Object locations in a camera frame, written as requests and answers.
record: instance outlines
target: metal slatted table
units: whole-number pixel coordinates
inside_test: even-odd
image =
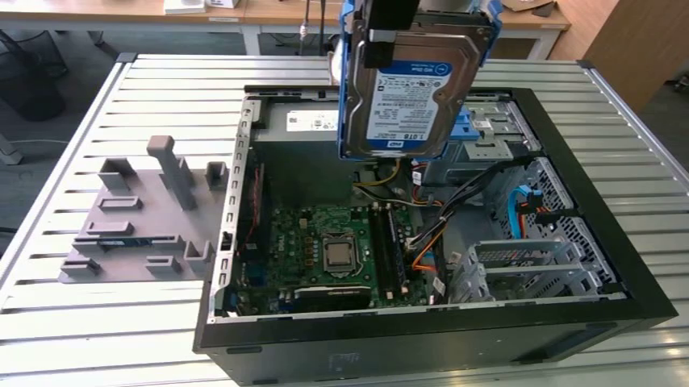
[[[232,385],[192,353],[200,281],[61,285],[59,266],[101,186],[103,159],[138,169],[151,135],[191,168],[230,163],[244,85],[327,84],[320,58],[140,55],[118,63],[0,260],[0,377],[8,385]],[[534,89],[680,317],[557,364],[385,377],[374,385],[689,383],[689,179],[594,70],[489,62],[477,86]],[[343,381],[346,385],[365,381]]]

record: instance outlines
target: black cable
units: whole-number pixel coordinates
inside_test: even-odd
[[[320,0],[320,31],[319,31],[319,56],[323,56],[324,48],[324,0]]]
[[[387,199],[383,198],[381,195],[377,195],[375,193],[371,192],[370,189],[366,189],[365,187],[357,187],[357,189],[361,189],[366,194],[369,194],[369,196],[371,196],[375,200],[378,200],[379,202],[383,202],[386,201]]]
[[[270,35],[270,37],[275,40],[275,42],[278,42],[278,43],[275,44],[275,46],[276,46],[276,47],[284,47],[284,46],[287,46],[287,43],[284,43],[284,42],[280,40],[280,38],[278,38],[278,35],[276,35],[276,34],[268,34],[268,35]]]
[[[527,165],[534,160],[534,156],[515,157],[513,160],[499,161],[487,169],[481,171],[478,175],[471,177],[454,191],[453,196],[447,199],[438,213],[438,220],[426,227],[426,229],[414,237],[411,244],[417,244],[433,234],[442,226],[449,218],[454,215],[454,208],[459,206],[467,199],[474,197],[487,186],[491,178],[507,168]]]
[[[311,8],[311,0],[306,0],[306,12],[303,14],[303,23],[302,23],[302,27],[303,28],[307,28],[308,27],[308,10]],[[299,56],[303,55],[303,40],[306,39],[306,36],[300,36],[299,35]]]
[[[308,41],[308,43],[306,43],[306,47],[311,47],[311,46],[314,46],[314,42],[315,42],[315,38],[316,38],[316,37],[318,37],[316,35],[312,35],[312,36],[311,36],[311,40]]]

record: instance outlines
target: hard drive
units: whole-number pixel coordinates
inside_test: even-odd
[[[391,66],[367,69],[365,21],[353,21],[350,57],[343,61],[343,158],[442,155],[497,30],[481,12],[417,15],[410,30],[397,33]]]

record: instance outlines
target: office floor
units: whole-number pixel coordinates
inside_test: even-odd
[[[67,110],[44,123],[28,123],[0,104],[0,128],[11,141],[68,141],[112,68],[112,58],[92,45],[85,32],[53,34],[53,38],[69,66],[69,74],[57,82]],[[276,38],[288,40],[288,36],[283,35]],[[108,32],[104,39],[120,52],[244,54],[243,40],[238,34]],[[294,54],[295,48],[276,47],[275,43],[271,36],[262,35],[262,52],[266,55]],[[315,53],[315,48],[307,50],[307,54]],[[689,148],[689,93],[676,94],[665,86],[641,117],[685,168],[689,168],[689,153],[684,152]],[[21,165],[9,167],[0,164],[0,227],[19,227],[64,149],[60,143],[20,143],[16,147],[24,154]],[[0,253],[9,240],[11,235],[0,233]]]

